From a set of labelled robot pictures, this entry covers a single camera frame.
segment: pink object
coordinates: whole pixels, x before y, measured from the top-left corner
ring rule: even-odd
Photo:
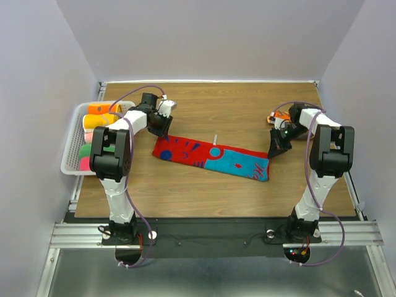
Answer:
[[[89,168],[89,157],[83,157],[83,159],[81,159],[80,171],[91,171]]]
[[[84,134],[84,140],[86,144],[92,143],[93,132],[88,132]]]

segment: green object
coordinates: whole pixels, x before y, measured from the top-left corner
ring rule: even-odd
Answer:
[[[83,159],[83,157],[89,157],[90,156],[91,147],[92,147],[92,144],[84,144],[83,146],[81,146],[80,153],[79,153],[80,159]],[[114,152],[115,146],[114,145],[110,145],[109,147],[105,147],[103,149],[105,150],[105,152]]]

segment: printed pattern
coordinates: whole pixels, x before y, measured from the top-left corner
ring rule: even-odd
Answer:
[[[243,176],[258,181],[269,178],[267,153],[182,137],[158,138],[153,155],[162,160]]]

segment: screw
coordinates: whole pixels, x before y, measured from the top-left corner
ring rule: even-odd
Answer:
[[[315,237],[315,238],[321,237],[321,232],[319,231],[319,229],[315,229],[314,237]]]

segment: basket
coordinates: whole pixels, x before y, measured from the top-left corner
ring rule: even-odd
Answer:
[[[73,114],[73,119],[70,125],[69,135],[67,136],[66,146],[63,151],[63,157],[61,162],[61,171],[67,175],[95,175],[92,171],[80,171],[80,158],[79,152],[84,141],[84,129],[82,127],[82,118],[88,114],[88,106],[91,103],[87,102],[80,104]],[[135,103],[131,101],[120,101],[119,104],[125,114],[129,108],[135,106]]]

